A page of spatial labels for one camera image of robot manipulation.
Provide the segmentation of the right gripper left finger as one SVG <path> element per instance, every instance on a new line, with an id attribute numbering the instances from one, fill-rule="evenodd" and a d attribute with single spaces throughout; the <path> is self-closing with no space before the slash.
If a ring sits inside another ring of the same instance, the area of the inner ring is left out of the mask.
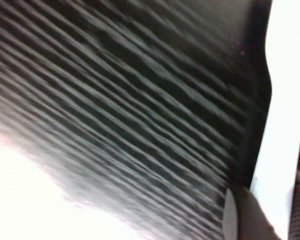
<path id="1" fill-rule="evenodd" d="M 222 217 L 225 240 L 278 240 L 254 195 L 243 186 L 226 190 Z"/>

